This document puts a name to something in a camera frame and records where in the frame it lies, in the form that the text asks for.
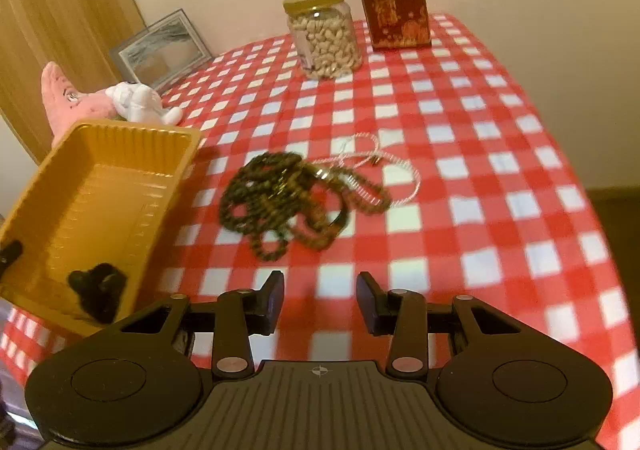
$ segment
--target baseboard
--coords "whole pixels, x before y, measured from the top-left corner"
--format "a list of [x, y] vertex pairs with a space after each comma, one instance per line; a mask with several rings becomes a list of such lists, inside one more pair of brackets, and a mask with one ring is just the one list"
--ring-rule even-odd
[[639, 199], [640, 186], [612, 186], [609, 188], [589, 188], [587, 196], [592, 202], [615, 199]]

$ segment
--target white bead string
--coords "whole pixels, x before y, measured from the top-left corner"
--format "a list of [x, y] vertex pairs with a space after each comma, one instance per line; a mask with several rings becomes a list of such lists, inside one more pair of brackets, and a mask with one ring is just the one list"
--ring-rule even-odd
[[[351, 143], [351, 141], [353, 141], [353, 144], [355, 145], [356, 138], [367, 138], [369, 140], [372, 140], [374, 144], [373, 150], [367, 150], [364, 152], [346, 152], [347, 146], [349, 143]], [[357, 162], [353, 166], [348, 166], [345, 164], [345, 160], [358, 158], [358, 157], [363, 157], [364, 159]], [[393, 154], [389, 154], [385, 150], [380, 149], [380, 140], [375, 134], [371, 134], [369, 132], [358, 132], [357, 134], [350, 136], [344, 141], [344, 143], [342, 144], [336, 156], [325, 157], [322, 159], [315, 159], [315, 160], [312, 160], [312, 163], [328, 164], [329, 169], [331, 169], [334, 166], [348, 167], [348, 168], [355, 169], [364, 165], [366, 162], [372, 159], [379, 159], [379, 160], [384, 159], [391, 164], [399, 166], [400, 168], [406, 170], [412, 175], [412, 179], [415, 186], [414, 191], [411, 192], [411, 195], [409, 195], [409, 197], [405, 197], [404, 199], [399, 199], [396, 201], [391, 201], [391, 205], [390, 205], [391, 208], [405, 205], [415, 198], [415, 196], [418, 193], [418, 190], [420, 189], [420, 183], [422, 181], [422, 179], [420, 178], [420, 173], [414, 168], [414, 166], [408, 160], [402, 159], [398, 156], [394, 156]], [[365, 190], [352, 176], [345, 176], [345, 179], [346, 179], [345, 183], [347, 183], [363, 199], [366, 199], [367, 201], [369, 201], [374, 205], [377, 205], [380, 202], [380, 199], [370, 194], [369, 191]]]

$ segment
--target wooden door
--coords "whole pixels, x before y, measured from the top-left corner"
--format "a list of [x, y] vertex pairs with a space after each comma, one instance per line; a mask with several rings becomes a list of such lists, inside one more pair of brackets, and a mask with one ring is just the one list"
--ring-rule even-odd
[[121, 77], [109, 49], [143, 27], [134, 0], [0, 0], [0, 112], [36, 161], [52, 137], [42, 68], [58, 62], [83, 92], [113, 85]]

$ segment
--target table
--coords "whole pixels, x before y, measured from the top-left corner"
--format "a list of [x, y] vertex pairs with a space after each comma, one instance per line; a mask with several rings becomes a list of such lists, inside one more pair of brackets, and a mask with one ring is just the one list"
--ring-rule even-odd
[[[614, 387], [598, 441], [634, 450], [638, 351], [596, 215], [504, 67], [452, 16], [434, 14], [431, 24], [431, 48], [374, 53], [366, 23], [356, 23], [364, 65], [335, 81], [306, 80], [290, 37], [281, 36], [229, 51], [167, 91], [165, 104], [180, 105], [183, 125], [204, 136], [141, 302], [166, 292], [214, 300], [228, 289], [260, 287], [271, 270], [282, 270], [286, 302], [277, 331], [252, 337], [256, 361], [341, 360], [382, 359], [388, 347], [366, 334], [354, 300], [359, 271], [432, 302], [472, 294], [596, 361]], [[223, 189], [253, 156], [326, 157], [356, 132], [377, 134], [388, 152], [412, 161], [422, 176], [413, 202], [382, 216], [354, 213], [327, 251], [292, 243], [272, 263], [259, 262], [245, 239], [219, 226]], [[348, 147], [370, 144], [358, 138]], [[402, 170], [370, 170], [396, 198], [410, 193]], [[201, 366], [211, 339], [196, 338], [193, 359]], [[439, 336], [431, 341], [430, 364], [441, 364], [446, 347]], [[14, 310], [0, 354], [24, 382], [68, 342], [68, 334]]]

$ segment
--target jar label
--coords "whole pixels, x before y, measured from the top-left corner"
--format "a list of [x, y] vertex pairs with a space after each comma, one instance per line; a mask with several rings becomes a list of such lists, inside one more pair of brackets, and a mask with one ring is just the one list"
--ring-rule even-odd
[[296, 45], [298, 52], [298, 58], [300, 58], [300, 64], [305, 70], [310, 70], [314, 66], [314, 62], [311, 58], [311, 47], [306, 39], [306, 30], [294, 31], [293, 42]]

